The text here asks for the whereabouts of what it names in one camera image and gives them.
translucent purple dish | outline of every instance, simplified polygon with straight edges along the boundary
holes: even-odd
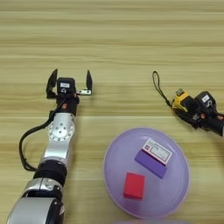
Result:
[[[148,138],[173,153],[163,179],[135,161],[136,154]],[[127,172],[145,176],[144,196],[140,201],[123,197]],[[155,129],[130,129],[118,136],[107,149],[103,174],[113,201],[123,211],[137,218],[157,219],[172,214],[182,204],[188,192],[189,169],[182,150],[167,135]]]

robotic arm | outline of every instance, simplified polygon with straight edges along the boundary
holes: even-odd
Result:
[[[72,142],[75,133],[74,118],[77,105],[80,102],[78,95],[91,95],[93,82],[88,71],[87,89],[76,91],[74,79],[57,79],[57,72],[57,70],[53,71],[46,87],[47,98],[56,99],[58,104],[58,107],[50,112],[49,119],[45,123],[48,127],[49,143],[40,159],[38,169],[25,162],[25,159],[22,159],[23,152],[20,151],[24,168],[29,170],[26,166],[28,165],[29,168],[32,168],[30,171],[35,171],[35,174],[11,210],[7,224],[63,223],[65,211],[62,203],[63,187],[72,158]],[[56,84],[57,94],[53,92]]]
[[[195,129],[211,130],[217,135],[224,135],[224,115],[216,108],[215,99],[209,92],[204,91],[192,98],[180,88],[170,102],[160,87],[160,78],[157,71],[152,73],[153,84],[158,93],[164,98],[166,104],[183,121],[190,123]]]

red block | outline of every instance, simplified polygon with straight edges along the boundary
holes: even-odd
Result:
[[[144,196],[144,176],[128,172],[123,191],[123,197],[141,200]]]

white box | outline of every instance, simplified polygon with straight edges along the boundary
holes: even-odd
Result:
[[[142,150],[150,154],[164,165],[167,165],[170,158],[172,157],[172,152],[170,150],[167,150],[164,146],[150,138],[143,145]]]

black cable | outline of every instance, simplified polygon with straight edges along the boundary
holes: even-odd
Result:
[[[153,83],[154,83],[154,86],[155,86],[156,90],[164,98],[166,104],[171,108],[172,107],[171,102],[166,98],[164,92],[162,91],[162,89],[160,87],[160,78],[159,78],[159,75],[158,75],[158,72],[157,71],[153,71],[153,73],[152,73],[152,79],[153,79]]]
[[[60,107],[65,103],[65,101],[67,100],[67,98],[65,98],[61,104],[50,114],[49,118],[47,119],[47,121],[45,121],[43,124],[34,127],[32,129],[27,130],[22,137],[19,140],[19,144],[18,144],[18,152],[19,152],[19,156],[22,162],[23,167],[28,171],[28,172],[35,172],[37,170],[37,168],[33,167],[32,165],[30,165],[27,162],[27,159],[25,158],[24,152],[23,152],[23,141],[25,140],[26,137],[28,137],[30,134],[38,131],[38,130],[42,130],[44,128],[46,128],[51,121],[53,120],[53,117],[55,116],[55,114],[57,113],[57,111],[60,109]]]

